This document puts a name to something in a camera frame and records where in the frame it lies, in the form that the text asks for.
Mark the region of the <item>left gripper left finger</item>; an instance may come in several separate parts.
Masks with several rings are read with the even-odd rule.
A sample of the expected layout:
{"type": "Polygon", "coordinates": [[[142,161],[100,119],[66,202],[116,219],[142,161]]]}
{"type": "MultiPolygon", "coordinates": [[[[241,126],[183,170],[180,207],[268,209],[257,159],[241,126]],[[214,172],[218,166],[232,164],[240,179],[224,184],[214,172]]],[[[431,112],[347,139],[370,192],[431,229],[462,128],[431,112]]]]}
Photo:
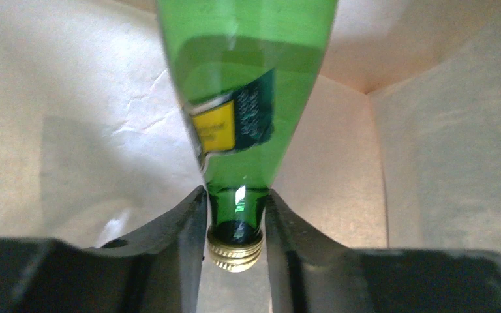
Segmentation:
{"type": "Polygon", "coordinates": [[[0,238],[0,312],[194,312],[206,222],[199,186],[100,248],[0,238]]]}

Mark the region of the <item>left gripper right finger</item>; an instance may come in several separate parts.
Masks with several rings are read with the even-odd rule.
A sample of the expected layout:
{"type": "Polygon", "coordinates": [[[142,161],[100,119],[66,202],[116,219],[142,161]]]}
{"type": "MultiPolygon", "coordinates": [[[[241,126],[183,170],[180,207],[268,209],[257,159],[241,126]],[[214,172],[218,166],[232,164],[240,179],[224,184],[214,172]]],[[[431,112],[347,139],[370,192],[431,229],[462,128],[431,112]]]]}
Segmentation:
{"type": "Polygon", "coordinates": [[[349,248],[271,191],[265,211],[274,312],[501,312],[501,254],[349,248]]]}

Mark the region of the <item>beige canvas tote bag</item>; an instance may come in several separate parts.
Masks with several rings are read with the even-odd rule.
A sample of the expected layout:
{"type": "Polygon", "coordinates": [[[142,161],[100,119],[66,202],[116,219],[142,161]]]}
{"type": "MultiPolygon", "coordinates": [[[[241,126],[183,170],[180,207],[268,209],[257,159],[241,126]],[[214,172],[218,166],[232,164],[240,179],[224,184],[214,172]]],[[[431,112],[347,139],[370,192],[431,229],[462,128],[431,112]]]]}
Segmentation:
{"type": "MultiPolygon", "coordinates": [[[[501,254],[501,1],[336,2],[269,195],[349,248],[501,254]]],[[[0,238],[100,248],[199,186],[194,312],[274,312],[266,208],[251,268],[211,261],[157,4],[0,1],[0,238]]]]}

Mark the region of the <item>green bottle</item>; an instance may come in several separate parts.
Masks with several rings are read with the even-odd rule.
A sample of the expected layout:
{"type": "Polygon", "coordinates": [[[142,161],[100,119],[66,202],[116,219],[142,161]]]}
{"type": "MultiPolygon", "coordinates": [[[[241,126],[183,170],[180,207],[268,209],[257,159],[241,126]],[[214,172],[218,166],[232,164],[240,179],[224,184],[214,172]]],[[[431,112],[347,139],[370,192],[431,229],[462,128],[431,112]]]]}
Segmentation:
{"type": "Polygon", "coordinates": [[[258,260],[269,189],[314,87],[336,1],[158,1],[164,51],[207,189],[211,261],[258,260]]]}

